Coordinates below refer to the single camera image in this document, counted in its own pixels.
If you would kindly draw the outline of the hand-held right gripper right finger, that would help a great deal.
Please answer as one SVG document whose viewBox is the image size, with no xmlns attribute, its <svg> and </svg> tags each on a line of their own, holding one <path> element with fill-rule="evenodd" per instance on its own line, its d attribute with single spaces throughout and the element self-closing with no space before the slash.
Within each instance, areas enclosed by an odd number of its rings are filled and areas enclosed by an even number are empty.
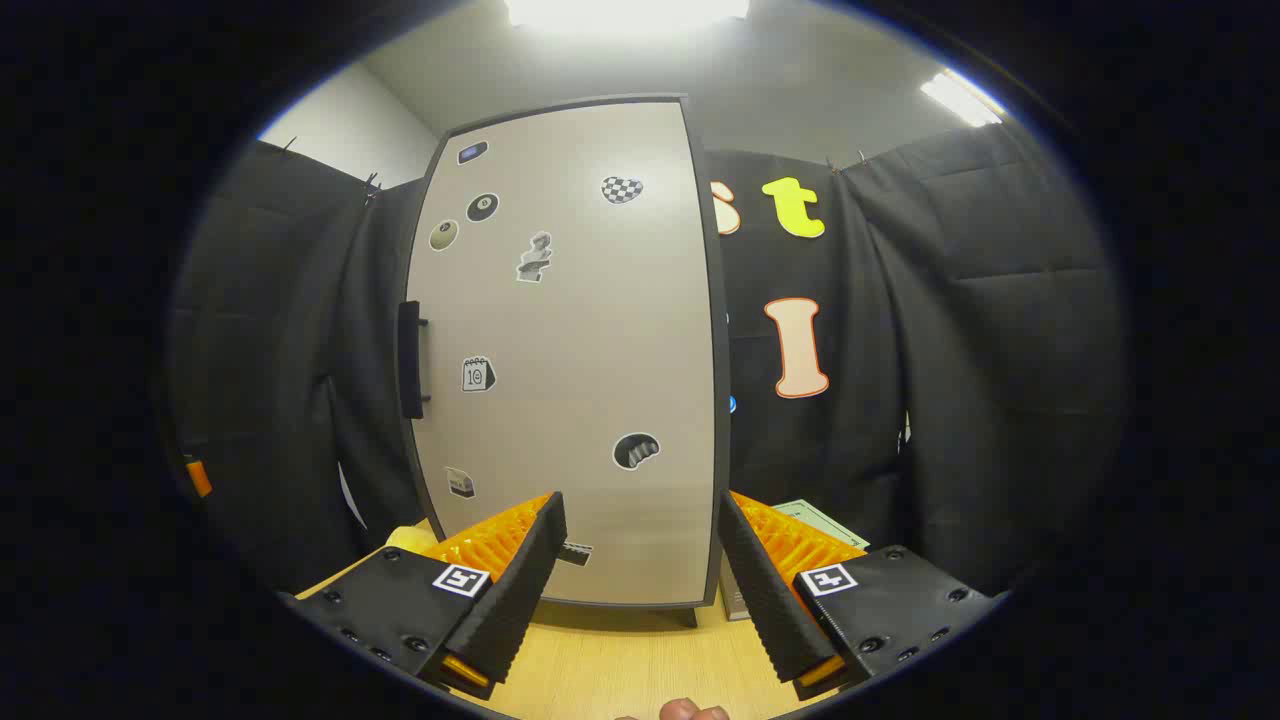
<svg viewBox="0 0 1280 720">
<path fill-rule="evenodd" d="M 750 619 L 800 700 L 908 667 L 1001 605 L 900 544 L 860 550 L 732 491 L 719 505 Z"/>
</svg>

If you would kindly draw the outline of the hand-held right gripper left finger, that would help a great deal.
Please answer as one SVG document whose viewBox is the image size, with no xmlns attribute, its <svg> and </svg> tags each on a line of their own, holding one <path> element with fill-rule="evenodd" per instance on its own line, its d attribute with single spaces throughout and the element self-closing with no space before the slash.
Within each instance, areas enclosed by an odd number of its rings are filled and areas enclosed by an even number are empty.
<svg viewBox="0 0 1280 720">
<path fill-rule="evenodd" d="M 445 539 L 398 527 L 291 607 L 380 664 L 485 700 L 509 675 L 566 537 L 558 492 Z"/>
</svg>

